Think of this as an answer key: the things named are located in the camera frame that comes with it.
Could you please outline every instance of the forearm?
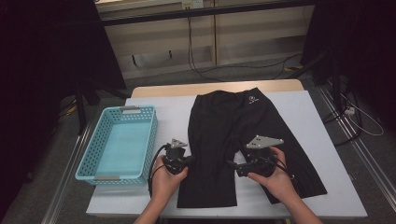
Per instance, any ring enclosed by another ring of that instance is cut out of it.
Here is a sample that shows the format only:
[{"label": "forearm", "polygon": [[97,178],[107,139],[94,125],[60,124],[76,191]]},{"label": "forearm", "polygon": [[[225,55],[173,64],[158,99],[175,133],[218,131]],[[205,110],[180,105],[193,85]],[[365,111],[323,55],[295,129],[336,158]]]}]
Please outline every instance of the forearm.
[{"label": "forearm", "polygon": [[166,206],[166,202],[151,199],[143,210],[142,214],[137,218],[134,224],[151,224],[155,223],[160,216],[161,212]]},{"label": "forearm", "polygon": [[303,200],[298,196],[292,196],[284,202],[285,206],[288,208],[294,221],[298,224],[320,224],[322,223],[320,219],[312,212],[312,210],[303,202]]}]

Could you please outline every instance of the light blue basket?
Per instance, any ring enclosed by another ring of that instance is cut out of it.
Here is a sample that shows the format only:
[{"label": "light blue basket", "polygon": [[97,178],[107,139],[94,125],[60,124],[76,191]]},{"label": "light blue basket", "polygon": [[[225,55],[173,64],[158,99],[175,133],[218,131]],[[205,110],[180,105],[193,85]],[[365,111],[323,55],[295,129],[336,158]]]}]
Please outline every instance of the light blue basket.
[{"label": "light blue basket", "polygon": [[153,105],[104,109],[76,179],[91,185],[146,185],[157,123]]}]

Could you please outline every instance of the hand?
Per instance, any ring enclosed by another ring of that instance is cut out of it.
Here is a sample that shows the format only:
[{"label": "hand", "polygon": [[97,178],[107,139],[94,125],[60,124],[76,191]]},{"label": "hand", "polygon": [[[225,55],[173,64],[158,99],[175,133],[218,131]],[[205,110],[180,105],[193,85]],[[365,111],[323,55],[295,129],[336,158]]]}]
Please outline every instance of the hand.
[{"label": "hand", "polygon": [[169,199],[180,185],[180,182],[186,178],[188,169],[189,168],[186,167],[180,174],[172,175],[168,172],[166,167],[163,166],[163,156],[159,156],[155,161],[153,169],[153,172],[155,170],[157,170],[157,172],[155,172],[152,178],[152,199],[161,203],[168,203]]},{"label": "hand", "polygon": [[[285,163],[285,154],[277,147],[270,147],[270,149],[276,154],[276,158]],[[291,198],[291,196],[298,196],[291,184],[290,177],[284,171],[276,167],[274,173],[269,177],[264,177],[262,175],[257,175],[254,173],[248,173],[247,176],[254,181],[262,184],[278,198],[282,203],[285,200]]]}]

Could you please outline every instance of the table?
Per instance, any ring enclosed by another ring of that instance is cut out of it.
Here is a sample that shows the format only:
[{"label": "table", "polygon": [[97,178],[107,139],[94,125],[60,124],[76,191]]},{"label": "table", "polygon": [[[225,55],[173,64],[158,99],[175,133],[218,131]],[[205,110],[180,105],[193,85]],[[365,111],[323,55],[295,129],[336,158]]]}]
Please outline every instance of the table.
[{"label": "table", "polygon": [[[179,140],[188,139],[184,128],[187,126],[188,113],[196,94],[215,90],[243,91],[259,88],[276,106],[279,114],[290,127],[305,153],[317,169],[327,191],[326,195],[306,198],[304,201],[319,217],[352,218],[367,217],[361,200],[353,188],[347,171],[341,163],[330,137],[318,116],[307,91],[298,80],[271,80],[249,82],[226,82],[210,84],[190,84],[161,87],[136,88],[126,104],[154,104],[157,108],[159,129],[157,146],[170,141],[169,133],[176,134]],[[175,113],[172,106],[177,105]],[[170,126],[172,120],[178,124]],[[240,153],[235,155],[237,163],[243,162]],[[283,204],[270,204],[260,186],[254,181],[235,177],[238,206],[227,208],[178,209],[177,193],[164,209],[162,217],[208,217],[208,218],[282,218],[290,213]],[[131,188],[128,186],[97,186],[87,213],[100,217],[136,217],[149,201],[147,186]]]}]

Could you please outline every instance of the person's right hand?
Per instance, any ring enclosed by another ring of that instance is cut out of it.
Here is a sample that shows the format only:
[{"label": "person's right hand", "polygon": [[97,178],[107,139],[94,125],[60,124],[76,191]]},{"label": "person's right hand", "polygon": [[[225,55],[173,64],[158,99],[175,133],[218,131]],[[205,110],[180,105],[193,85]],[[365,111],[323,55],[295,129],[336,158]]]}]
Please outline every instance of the person's right hand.
[{"label": "person's right hand", "polygon": [[[286,164],[285,154],[283,151],[277,147],[270,148],[276,154],[276,158]],[[276,167],[274,173],[269,177],[257,175],[255,173],[248,173],[247,176],[268,188],[271,194],[278,198],[282,203],[285,202],[285,200],[289,200],[293,196],[298,196],[293,185],[291,184],[288,174],[278,167]]]}]

